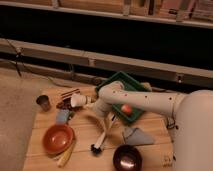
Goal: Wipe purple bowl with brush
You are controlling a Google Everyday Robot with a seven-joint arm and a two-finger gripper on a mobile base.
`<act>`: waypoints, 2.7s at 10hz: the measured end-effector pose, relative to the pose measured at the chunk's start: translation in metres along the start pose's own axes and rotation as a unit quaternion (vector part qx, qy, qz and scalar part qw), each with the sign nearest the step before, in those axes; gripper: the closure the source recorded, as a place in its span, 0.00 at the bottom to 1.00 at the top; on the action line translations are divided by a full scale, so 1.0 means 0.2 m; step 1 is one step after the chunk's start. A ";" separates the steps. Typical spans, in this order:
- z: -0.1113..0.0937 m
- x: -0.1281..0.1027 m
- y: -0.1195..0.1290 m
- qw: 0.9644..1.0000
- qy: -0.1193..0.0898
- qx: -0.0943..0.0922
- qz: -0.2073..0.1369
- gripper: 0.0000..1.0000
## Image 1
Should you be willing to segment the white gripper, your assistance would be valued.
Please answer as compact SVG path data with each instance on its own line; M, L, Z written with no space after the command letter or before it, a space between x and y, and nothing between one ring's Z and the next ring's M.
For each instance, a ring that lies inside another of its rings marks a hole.
M105 103L102 100L97 100L93 105L93 111L97 116L104 118L105 130L108 130L112 127L116 120L116 115L110 119L110 115L108 115L112 110L112 105Z

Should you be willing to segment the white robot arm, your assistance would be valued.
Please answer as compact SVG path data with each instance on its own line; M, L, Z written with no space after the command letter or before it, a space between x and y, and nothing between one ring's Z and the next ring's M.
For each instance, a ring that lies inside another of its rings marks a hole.
M120 81L98 91L94 112L105 118L113 104L175 118L173 171L213 171L213 91L189 94L125 91Z

